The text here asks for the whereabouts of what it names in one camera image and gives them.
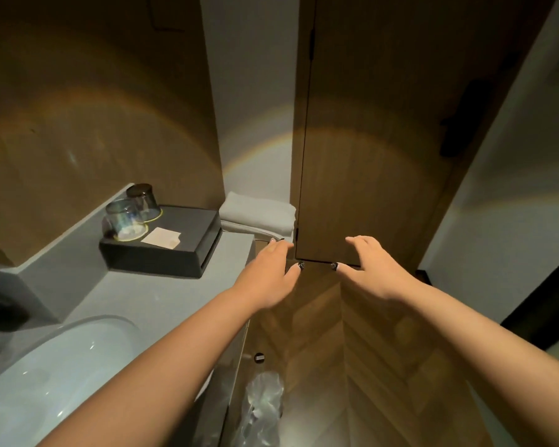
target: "glass cup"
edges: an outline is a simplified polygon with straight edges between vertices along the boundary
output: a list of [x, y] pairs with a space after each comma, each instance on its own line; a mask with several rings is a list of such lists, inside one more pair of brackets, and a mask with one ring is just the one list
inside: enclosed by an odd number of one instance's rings
[[161, 216], [161, 208], [153, 195], [153, 187], [149, 183], [137, 183], [126, 190], [126, 195], [133, 199], [144, 222], [153, 221]]
[[141, 238], [149, 230], [143, 222], [134, 201], [129, 198], [117, 199], [105, 206], [108, 221], [118, 241], [131, 241]]

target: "forearm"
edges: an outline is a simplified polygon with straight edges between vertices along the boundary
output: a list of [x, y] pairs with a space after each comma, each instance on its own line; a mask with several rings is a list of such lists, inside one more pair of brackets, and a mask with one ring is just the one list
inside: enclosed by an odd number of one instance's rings
[[256, 310], [247, 295], [220, 293], [106, 383], [40, 447], [161, 445]]
[[402, 300], [457, 353], [477, 389], [486, 385], [541, 442], [559, 446], [558, 360], [428, 285], [419, 284]]

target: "plastic bag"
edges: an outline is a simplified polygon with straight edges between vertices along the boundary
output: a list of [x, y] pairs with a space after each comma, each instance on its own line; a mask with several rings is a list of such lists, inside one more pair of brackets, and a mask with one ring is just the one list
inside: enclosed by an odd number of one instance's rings
[[242, 419], [234, 447], [278, 447], [284, 383], [276, 372], [263, 372], [246, 386]]

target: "door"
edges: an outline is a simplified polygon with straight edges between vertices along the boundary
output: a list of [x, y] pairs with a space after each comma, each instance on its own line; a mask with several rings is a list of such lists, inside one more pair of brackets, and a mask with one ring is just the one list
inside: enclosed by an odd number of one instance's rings
[[439, 154], [442, 121], [469, 82], [497, 79], [526, 1], [316, 1], [299, 259], [356, 264], [343, 239], [360, 234], [417, 267], [459, 160]]

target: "person's right arm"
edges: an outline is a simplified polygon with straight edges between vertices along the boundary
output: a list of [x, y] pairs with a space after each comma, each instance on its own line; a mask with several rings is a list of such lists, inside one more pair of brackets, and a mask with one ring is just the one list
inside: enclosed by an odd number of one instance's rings
[[404, 270], [373, 237], [347, 237], [362, 270], [337, 272], [365, 292], [403, 303], [461, 358], [467, 378], [523, 445], [559, 446], [559, 360]]

